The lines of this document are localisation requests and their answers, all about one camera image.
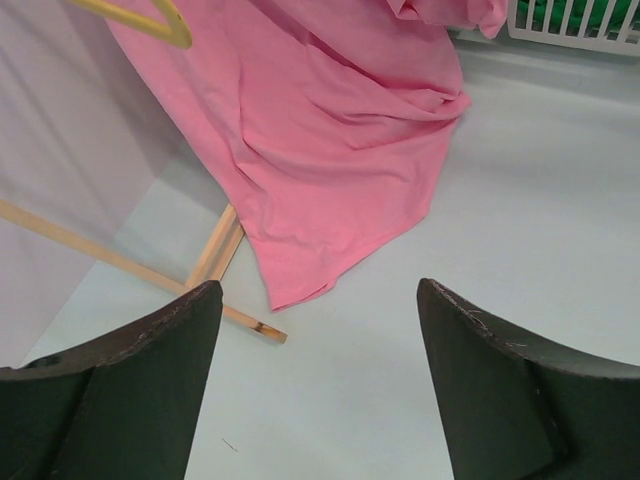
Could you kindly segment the light pink t-shirt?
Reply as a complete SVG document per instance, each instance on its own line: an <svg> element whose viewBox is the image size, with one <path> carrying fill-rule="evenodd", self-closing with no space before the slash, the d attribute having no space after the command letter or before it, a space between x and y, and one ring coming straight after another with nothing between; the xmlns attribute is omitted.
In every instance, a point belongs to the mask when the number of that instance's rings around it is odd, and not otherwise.
<svg viewBox="0 0 640 480"><path fill-rule="evenodd" d="M237 211L270 307L330 290L428 213L470 106L448 31L504 1L181 1L193 44L112 25Z"/></svg>

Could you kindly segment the yellow hanger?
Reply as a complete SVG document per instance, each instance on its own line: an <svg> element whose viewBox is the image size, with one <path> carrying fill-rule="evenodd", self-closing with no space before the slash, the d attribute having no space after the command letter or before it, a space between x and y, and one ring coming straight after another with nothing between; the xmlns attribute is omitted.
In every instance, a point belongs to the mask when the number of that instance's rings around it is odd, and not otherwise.
<svg viewBox="0 0 640 480"><path fill-rule="evenodd" d="M152 4L164 22L131 11L110 1L103 0L69 0L69 3L93 14L125 25L133 30L182 49L192 47L191 31L172 1L156 0Z"/></svg>

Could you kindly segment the white plastic laundry basket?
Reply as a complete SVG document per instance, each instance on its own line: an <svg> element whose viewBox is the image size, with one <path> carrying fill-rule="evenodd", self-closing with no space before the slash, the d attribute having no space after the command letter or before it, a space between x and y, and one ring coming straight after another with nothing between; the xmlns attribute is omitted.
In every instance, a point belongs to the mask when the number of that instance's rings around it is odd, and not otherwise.
<svg viewBox="0 0 640 480"><path fill-rule="evenodd" d="M629 57L639 55L639 2L510 1L511 38Z"/></svg>

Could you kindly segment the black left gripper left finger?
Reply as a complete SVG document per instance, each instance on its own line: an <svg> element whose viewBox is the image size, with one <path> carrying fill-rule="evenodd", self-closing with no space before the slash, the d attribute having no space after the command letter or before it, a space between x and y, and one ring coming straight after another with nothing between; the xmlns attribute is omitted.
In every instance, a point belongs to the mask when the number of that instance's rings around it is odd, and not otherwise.
<svg viewBox="0 0 640 480"><path fill-rule="evenodd" d="M222 297L206 281L107 334L2 368L2 478L184 478Z"/></svg>

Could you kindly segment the green t-shirt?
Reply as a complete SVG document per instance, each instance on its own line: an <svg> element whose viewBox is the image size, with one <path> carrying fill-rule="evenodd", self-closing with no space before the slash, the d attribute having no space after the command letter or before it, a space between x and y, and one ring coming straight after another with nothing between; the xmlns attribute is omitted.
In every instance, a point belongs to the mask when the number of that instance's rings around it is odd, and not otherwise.
<svg viewBox="0 0 640 480"><path fill-rule="evenodd" d="M565 18L565 13L569 12L568 19L566 20L567 30L569 32L578 32L583 19L586 17L587 3L587 0L575 0L568 9L567 1L557 0L554 1L552 5L549 5L548 1L535 1L533 5L532 24L534 27L543 26L545 19L549 18L548 26L551 31L559 33ZM610 1L607 0L595 0L593 2L591 10L586 17L586 32L600 29L605 20L605 14L609 4ZM611 30L619 29L623 25L630 6L630 1L613 1L613 7L606 28Z"/></svg>

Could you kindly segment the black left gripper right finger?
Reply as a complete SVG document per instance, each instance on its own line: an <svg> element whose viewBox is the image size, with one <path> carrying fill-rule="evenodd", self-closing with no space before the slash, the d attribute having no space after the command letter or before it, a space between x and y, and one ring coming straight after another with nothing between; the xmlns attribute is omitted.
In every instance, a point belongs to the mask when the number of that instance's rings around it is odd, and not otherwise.
<svg viewBox="0 0 640 480"><path fill-rule="evenodd" d="M433 279L423 342L457 479L635 479L639 369L493 315Z"/></svg>

